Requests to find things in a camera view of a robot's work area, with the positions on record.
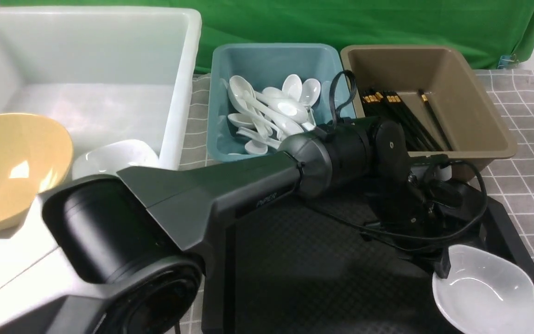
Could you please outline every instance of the brown plastic bin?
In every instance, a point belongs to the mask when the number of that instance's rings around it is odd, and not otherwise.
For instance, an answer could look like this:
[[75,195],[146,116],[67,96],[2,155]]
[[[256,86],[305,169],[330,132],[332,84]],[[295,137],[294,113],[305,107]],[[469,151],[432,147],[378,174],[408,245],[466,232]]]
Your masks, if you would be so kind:
[[[341,50],[341,63],[356,75],[358,91],[375,87],[398,92],[445,148],[417,93],[423,89],[453,146],[453,152],[446,152],[449,158],[470,161],[481,171],[493,160],[516,154],[514,136],[460,52],[443,46],[352,45]],[[354,108],[357,117],[366,116],[358,95]],[[459,166],[453,168],[453,177],[469,181],[474,175]]]

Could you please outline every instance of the yellow bowl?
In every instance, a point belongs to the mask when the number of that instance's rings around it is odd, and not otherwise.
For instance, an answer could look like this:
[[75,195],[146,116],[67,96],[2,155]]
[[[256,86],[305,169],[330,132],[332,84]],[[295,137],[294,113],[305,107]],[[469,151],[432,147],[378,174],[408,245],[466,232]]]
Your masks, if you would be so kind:
[[63,182],[73,153],[70,134],[57,121],[0,114],[0,230],[21,223],[36,194]]

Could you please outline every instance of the white porcelain spoon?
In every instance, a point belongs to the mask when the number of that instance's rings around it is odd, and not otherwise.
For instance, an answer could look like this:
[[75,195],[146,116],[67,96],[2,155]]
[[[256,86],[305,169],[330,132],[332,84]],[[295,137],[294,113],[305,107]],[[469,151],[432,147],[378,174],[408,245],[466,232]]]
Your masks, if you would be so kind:
[[241,99],[242,102],[246,102],[250,104],[250,106],[257,108],[257,110],[265,114],[265,116],[269,116],[273,123],[275,123],[275,125],[286,135],[296,135],[304,131],[301,126],[290,120],[290,118],[279,114],[275,110],[271,110],[254,98],[254,95],[252,95],[254,89],[250,83],[244,80],[244,78],[238,77],[237,80],[230,80],[229,93],[231,93],[235,99]]
[[288,98],[271,97],[255,91],[256,98],[267,104],[269,108],[279,112],[283,116],[289,117],[292,121],[302,124],[308,121],[308,112],[299,102]]
[[281,141],[275,140],[273,138],[261,138],[261,136],[255,131],[246,128],[239,128],[238,131],[236,131],[236,135],[243,135],[244,137],[250,138],[254,141],[258,141],[261,144],[265,144],[275,149],[280,148],[281,144]]
[[262,142],[251,139],[246,144],[244,144],[244,150],[246,150],[246,153],[248,154],[263,155],[263,154],[267,154],[267,151],[269,149],[267,148],[267,145],[263,144]]
[[[255,95],[257,98],[259,98],[261,96],[260,93],[256,92],[255,91]],[[284,99],[286,97],[286,93],[284,93],[283,91],[275,88],[275,87],[266,87],[265,89],[263,89],[263,95],[266,96],[266,97],[270,97],[270,98],[273,98],[273,99]],[[298,103],[298,104],[293,104],[296,108],[299,108],[299,106],[302,106],[301,109],[307,109],[305,106],[303,106],[302,104]],[[315,127],[316,127],[316,124],[314,123],[314,116],[310,115],[310,112],[307,110],[306,112],[306,118],[305,119],[301,119],[300,116],[298,116],[298,119],[295,119],[293,117],[290,117],[292,118],[293,121],[295,121],[296,123],[299,123],[300,125],[302,125],[303,128],[305,128],[307,131],[312,131]]]
[[247,129],[254,129],[255,125],[253,123],[252,118],[245,114],[228,114],[228,120],[230,123],[232,123],[233,126],[237,128],[247,128]]
[[[231,101],[235,110],[237,112],[240,112],[240,114],[246,114],[247,116],[254,114],[256,116],[260,116],[259,113],[252,106],[248,106],[246,102],[241,99],[240,95],[235,92],[235,90],[241,91],[237,87],[245,87],[246,85],[250,85],[250,84],[246,81],[245,78],[242,78],[241,76],[232,76],[229,79],[229,89],[228,89],[229,100]],[[256,119],[253,119],[253,123],[254,123],[255,128],[261,135],[261,137],[267,138],[273,134],[273,131],[271,131],[271,129],[269,129],[267,125],[261,124],[261,122],[257,121]]]
[[292,99],[299,101],[302,95],[302,80],[297,74],[290,74],[284,81],[281,90]]
[[305,108],[311,108],[320,97],[320,82],[314,78],[306,80],[302,84],[302,94],[299,103]]
[[286,135],[296,135],[298,133],[304,132],[304,129],[302,129],[302,127],[299,126],[298,123],[292,121],[286,116],[283,116],[275,110],[271,110],[266,105],[260,103],[257,99],[252,98],[247,91],[244,93],[243,99],[253,107],[257,108],[258,111],[265,114],[265,116],[269,116],[273,123],[275,123],[275,125],[280,128]]

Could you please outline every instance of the chopsticks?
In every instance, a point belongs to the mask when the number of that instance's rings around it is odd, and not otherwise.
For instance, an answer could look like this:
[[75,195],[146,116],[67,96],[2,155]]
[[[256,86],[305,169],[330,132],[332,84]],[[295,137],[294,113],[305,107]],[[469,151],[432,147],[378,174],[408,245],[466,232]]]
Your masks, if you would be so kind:
[[432,106],[430,105],[430,101],[428,101],[428,97],[424,93],[423,89],[418,90],[418,94],[420,94],[421,100],[424,102],[424,106],[426,106],[426,110],[428,110],[428,115],[430,118],[432,118],[432,121],[434,122],[434,125],[436,125],[436,129],[438,129],[438,132],[442,136],[442,140],[445,141],[445,144],[449,151],[454,151],[451,145],[451,141],[449,141],[448,137],[446,137],[445,131],[440,126],[440,122],[438,121],[438,118],[436,117],[436,114],[434,113],[434,110],[432,109]]
[[[445,132],[439,126],[438,118],[434,114],[426,95],[422,90],[419,90],[418,93],[428,114],[430,114],[430,118],[434,121],[434,125],[438,128],[442,139],[446,142],[447,148],[453,150]],[[362,94],[362,106],[366,116],[381,116],[399,123],[405,133],[405,143],[408,150],[419,152],[444,151],[396,91],[377,91],[374,88],[370,88]]]

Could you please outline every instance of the white bowl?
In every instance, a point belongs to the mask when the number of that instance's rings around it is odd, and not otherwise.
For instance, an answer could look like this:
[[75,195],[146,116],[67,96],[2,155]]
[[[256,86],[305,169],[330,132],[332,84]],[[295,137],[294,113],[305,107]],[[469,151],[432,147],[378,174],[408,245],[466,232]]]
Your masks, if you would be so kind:
[[465,334],[534,334],[534,284],[517,265],[466,245],[449,247],[447,279],[434,273],[440,312]]
[[116,175],[129,166],[159,167],[158,156],[143,141],[130,139],[102,146],[82,154],[74,161],[74,180],[94,174]]

